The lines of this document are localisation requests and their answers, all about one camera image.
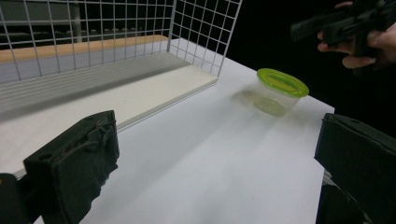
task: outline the lime green lid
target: lime green lid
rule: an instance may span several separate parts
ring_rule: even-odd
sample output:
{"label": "lime green lid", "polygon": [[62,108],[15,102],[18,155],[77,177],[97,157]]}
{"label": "lime green lid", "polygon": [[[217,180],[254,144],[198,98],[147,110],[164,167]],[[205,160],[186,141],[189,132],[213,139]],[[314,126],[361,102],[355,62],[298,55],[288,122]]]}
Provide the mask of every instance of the lime green lid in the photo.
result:
{"label": "lime green lid", "polygon": [[298,78],[275,69],[259,69],[257,77],[266,87],[290,97],[304,97],[309,93],[308,87]]}

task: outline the table surface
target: table surface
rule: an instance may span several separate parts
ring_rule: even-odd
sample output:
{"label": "table surface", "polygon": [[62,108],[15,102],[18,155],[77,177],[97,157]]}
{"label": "table surface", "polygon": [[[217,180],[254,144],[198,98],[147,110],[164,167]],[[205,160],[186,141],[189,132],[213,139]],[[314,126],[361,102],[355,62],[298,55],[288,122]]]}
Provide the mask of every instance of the table surface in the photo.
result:
{"label": "table surface", "polygon": [[226,59],[216,85],[119,132],[119,168],[81,223],[315,223],[333,107],[306,96],[265,114],[255,75]]}

